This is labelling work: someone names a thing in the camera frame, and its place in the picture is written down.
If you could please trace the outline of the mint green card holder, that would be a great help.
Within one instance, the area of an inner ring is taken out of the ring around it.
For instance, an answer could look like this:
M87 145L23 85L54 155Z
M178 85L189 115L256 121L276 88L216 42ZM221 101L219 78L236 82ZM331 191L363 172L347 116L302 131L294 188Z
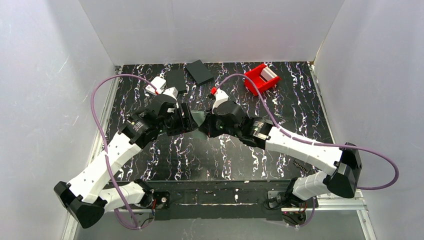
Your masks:
M203 124L203 122L206 119L206 113L204 111L192 110L191 115L195 123L197 124L197 128L191 132L192 137L198 138L201 140L207 140L208 139L207 134L202 132L200 129L200 126Z

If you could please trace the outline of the red plastic bin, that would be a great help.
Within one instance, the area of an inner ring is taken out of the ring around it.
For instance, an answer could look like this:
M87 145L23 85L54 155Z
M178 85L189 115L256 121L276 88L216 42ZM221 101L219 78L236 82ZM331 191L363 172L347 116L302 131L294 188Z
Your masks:
M244 85L247 87L247 89L253 93L254 96L258 96L258 92L256 91L256 88L258 89L259 93L262 94L263 92L274 88L279 81L281 81L281 77L277 75L276 78L272 79L271 81L265 82L261 79L260 73L263 68L268 67L266 64L262 63L255 67L254 69L248 71L245 73L245 75L251 79L252 82L245 79Z

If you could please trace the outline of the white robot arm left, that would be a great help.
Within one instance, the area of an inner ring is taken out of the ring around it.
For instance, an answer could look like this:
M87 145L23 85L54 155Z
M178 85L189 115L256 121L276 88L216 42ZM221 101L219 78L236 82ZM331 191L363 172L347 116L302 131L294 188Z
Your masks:
M128 116L105 149L76 177L58 182L53 190L64 208L84 228L95 225L110 210L130 205L152 207L154 189L141 180L105 186L132 157L159 135L176 136L198 128L190 106L164 93Z

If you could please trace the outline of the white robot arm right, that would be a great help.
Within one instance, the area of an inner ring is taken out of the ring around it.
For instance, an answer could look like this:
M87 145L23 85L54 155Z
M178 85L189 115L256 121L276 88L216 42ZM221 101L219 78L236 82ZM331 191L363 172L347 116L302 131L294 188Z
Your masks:
M248 116L234 101L207 112L199 130L209 138L230 135L249 147L286 154L319 169L313 175L293 178L286 199L305 201L328 193L347 199L355 196L362 162L352 144L346 148L321 146L293 132L282 133L271 120Z

